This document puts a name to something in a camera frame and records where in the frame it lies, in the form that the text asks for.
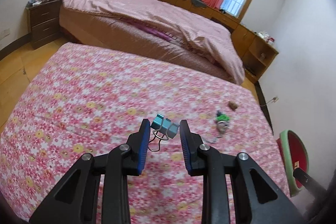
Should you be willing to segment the green toy keychain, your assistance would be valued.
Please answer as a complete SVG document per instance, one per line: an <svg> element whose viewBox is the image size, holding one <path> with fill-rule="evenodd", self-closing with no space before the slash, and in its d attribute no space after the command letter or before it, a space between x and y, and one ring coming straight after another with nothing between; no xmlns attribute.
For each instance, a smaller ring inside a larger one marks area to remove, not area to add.
<svg viewBox="0 0 336 224"><path fill-rule="evenodd" d="M215 123L219 134L223 135L226 133L230 125L230 117L227 114L224 114L223 112L217 110Z"/></svg>

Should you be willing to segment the red bin green rim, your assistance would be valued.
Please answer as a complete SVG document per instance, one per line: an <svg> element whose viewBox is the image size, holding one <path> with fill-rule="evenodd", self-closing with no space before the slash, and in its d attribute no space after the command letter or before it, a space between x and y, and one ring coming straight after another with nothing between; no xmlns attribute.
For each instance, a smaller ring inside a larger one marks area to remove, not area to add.
<svg viewBox="0 0 336 224"><path fill-rule="evenodd" d="M290 196L293 197L303 189L303 185L293 176L294 170L301 168L306 173L309 170L307 150L302 140L292 130L281 132L277 144L284 163Z"/></svg>

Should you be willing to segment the pink floral tablecloth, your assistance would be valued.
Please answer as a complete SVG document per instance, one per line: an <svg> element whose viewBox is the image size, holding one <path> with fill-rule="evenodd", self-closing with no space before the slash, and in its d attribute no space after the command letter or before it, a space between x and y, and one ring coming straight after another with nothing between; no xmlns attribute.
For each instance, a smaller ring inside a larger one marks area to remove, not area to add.
<svg viewBox="0 0 336 224"><path fill-rule="evenodd" d="M217 110L230 117L223 135ZM177 65L56 42L1 61L1 192L29 219L82 154L108 153L157 114L187 120L222 153L248 153L289 193L272 130L249 90Z"/></svg>

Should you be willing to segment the dark wooden nightstand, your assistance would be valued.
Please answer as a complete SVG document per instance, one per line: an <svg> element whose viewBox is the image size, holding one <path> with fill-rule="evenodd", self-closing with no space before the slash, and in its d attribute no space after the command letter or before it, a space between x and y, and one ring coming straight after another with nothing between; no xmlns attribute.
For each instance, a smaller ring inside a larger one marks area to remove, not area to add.
<svg viewBox="0 0 336 224"><path fill-rule="evenodd" d="M62 0L53 0L36 6L27 6L27 26L30 44L38 49L60 38L59 13Z"/></svg>

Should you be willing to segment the teal binder clip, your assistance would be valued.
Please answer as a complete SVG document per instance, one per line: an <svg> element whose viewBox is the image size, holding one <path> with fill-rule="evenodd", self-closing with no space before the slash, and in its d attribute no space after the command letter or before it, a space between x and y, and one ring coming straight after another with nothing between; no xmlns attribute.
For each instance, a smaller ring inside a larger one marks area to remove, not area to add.
<svg viewBox="0 0 336 224"><path fill-rule="evenodd" d="M159 152L161 149L162 141L169 141L174 139L179 130L179 123L175 123L169 118L165 118L162 114L157 114L151 123L150 128L152 129L153 137L149 140L149 143L158 141L158 148L151 149L148 147L148 150L151 152Z"/></svg>

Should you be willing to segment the brown walnut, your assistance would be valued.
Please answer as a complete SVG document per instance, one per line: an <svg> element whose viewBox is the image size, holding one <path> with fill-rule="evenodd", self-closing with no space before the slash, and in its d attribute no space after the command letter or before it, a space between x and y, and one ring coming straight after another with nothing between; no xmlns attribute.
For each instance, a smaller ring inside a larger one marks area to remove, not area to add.
<svg viewBox="0 0 336 224"><path fill-rule="evenodd" d="M235 110L238 108L238 104L236 104L236 103L233 102L233 101L229 101L229 102L228 102L228 107L229 107L231 110L235 111Z"/></svg>

